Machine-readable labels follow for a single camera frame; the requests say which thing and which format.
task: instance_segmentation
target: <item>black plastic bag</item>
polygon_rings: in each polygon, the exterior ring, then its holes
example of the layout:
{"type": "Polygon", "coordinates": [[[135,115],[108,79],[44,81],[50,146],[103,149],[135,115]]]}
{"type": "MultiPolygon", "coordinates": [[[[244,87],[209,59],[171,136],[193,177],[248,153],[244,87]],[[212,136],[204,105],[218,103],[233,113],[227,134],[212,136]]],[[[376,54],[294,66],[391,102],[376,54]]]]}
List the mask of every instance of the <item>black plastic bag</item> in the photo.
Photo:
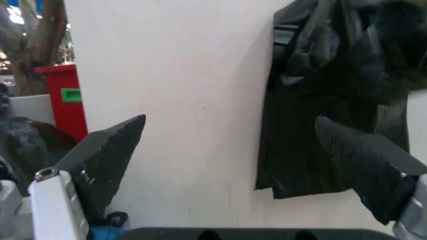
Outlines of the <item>black plastic bag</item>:
{"type": "Polygon", "coordinates": [[[28,196],[40,169],[57,164],[74,146],[73,138],[50,124],[12,117],[0,120],[0,179],[12,180],[28,196]]]}
{"type": "Polygon", "coordinates": [[[407,96],[427,82],[425,19],[412,3],[377,0],[298,0],[275,14],[257,189],[282,199],[349,188],[320,146],[317,116],[409,150],[407,96]]]}

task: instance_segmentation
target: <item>metal screw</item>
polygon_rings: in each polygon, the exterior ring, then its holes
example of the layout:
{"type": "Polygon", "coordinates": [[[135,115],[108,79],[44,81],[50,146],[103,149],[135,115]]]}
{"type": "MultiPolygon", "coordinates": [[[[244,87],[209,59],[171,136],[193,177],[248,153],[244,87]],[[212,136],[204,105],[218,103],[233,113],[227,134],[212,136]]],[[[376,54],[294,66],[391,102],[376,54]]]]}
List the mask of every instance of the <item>metal screw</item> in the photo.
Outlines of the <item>metal screw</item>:
{"type": "Polygon", "coordinates": [[[35,178],[36,182],[41,182],[41,181],[44,181],[46,179],[50,179],[52,177],[55,177],[58,174],[59,174],[58,169],[56,169],[53,166],[50,166],[50,167],[43,168],[43,169],[39,170],[38,172],[36,172],[34,178],[35,178]]]}

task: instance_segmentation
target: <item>blue object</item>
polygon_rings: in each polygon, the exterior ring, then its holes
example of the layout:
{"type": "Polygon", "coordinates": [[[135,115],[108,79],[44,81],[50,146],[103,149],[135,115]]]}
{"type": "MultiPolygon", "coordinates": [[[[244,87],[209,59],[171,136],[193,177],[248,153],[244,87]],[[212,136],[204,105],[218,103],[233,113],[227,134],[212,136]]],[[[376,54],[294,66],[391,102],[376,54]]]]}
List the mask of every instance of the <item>blue object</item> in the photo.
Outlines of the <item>blue object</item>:
{"type": "Polygon", "coordinates": [[[93,240],[113,240],[126,232],[126,230],[114,226],[97,226],[90,230],[93,234],[93,240]]]}
{"type": "MultiPolygon", "coordinates": [[[[19,0],[8,0],[7,3],[10,6],[14,6],[19,8],[19,0]]],[[[37,14],[41,15],[43,12],[43,0],[35,0],[35,10],[37,11],[37,14]]]]}

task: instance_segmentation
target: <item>red trash can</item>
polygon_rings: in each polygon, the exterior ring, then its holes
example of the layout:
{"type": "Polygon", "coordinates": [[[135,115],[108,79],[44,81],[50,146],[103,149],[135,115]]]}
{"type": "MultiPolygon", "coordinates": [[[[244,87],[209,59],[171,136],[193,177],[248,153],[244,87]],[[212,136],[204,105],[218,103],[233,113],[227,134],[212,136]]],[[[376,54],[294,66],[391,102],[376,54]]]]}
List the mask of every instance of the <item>red trash can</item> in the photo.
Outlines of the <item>red trash can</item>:
{"type": "Polygon", "coordinates": [[[81,141],[88,135],[76,65],[36,67],[37,74],[46,75],[56,127],[81,141]]]}

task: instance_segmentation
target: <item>white wall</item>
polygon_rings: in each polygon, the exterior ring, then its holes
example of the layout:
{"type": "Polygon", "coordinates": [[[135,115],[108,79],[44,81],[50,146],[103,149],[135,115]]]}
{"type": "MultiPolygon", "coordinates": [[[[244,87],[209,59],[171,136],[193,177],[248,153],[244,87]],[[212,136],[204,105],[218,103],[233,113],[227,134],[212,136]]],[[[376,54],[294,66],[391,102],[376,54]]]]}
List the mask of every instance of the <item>white wall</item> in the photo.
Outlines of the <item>white wall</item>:
{"type": "Polygon", "coordinates": [[[87,125],[147,124],[110,209],[130,227],[390,232],[353,191],[253,191],[273,13],[289,0],[67,0],[87,125]]]}

